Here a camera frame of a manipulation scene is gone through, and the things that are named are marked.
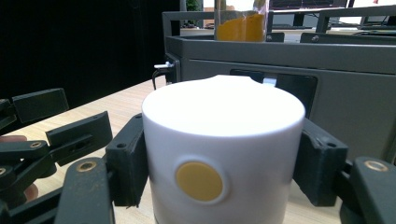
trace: white cylindrical container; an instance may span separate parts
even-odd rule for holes
[[[142,105],[160,224],[282,223],[304,106],[249,77],[160,88]]]

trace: human hand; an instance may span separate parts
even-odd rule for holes
[[[25,136],[22,135],[10,135],[10,136],[0,136],[0,143],[2,142],[23,142],[27,141]],[[38,188],[35,184],[29,186],[24,194],[26,196],[26,202],[30,202],[38,197]]]

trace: orange liquid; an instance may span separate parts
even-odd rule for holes
[[[216,28],[217,40],[262,42],[263,18],[262,14],[254,14],[226,21]]]

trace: black curtain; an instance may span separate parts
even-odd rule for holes
[[[71,108],[149,80],[179,0],[0,0],[0,98],[64,88]],[[0,133],[7,133],[15,124]]]

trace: desk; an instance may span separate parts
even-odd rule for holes
[[[157,78],[157,88],[164,85],[164,78]],[[115,136],[133,115],[141,112],[141,104],[144,98],[152,91],[151,81],[146,81],[9,134],[23,134],[27,136],[28,140],[47,140],[46,131],[107,111],[113,136]],[[102,157],[104,154],[105,151],[100,149],[88,157]],[[45,179],[38,179],[35,183],[38,186],[39,195],[44,195],[61,187],[68,166],[58,167],[55,175]],[[337,207],[316,208],[310,205],[307,199],[302,196],[302,193],[299,192],[298,187],[293,183],[284,223],[340,223],[337,211]],[[126,209],[125,207],[115,207],[114,213],[118,224],[155,223],[149,183],[146,185],[139,208],[130,207]]]

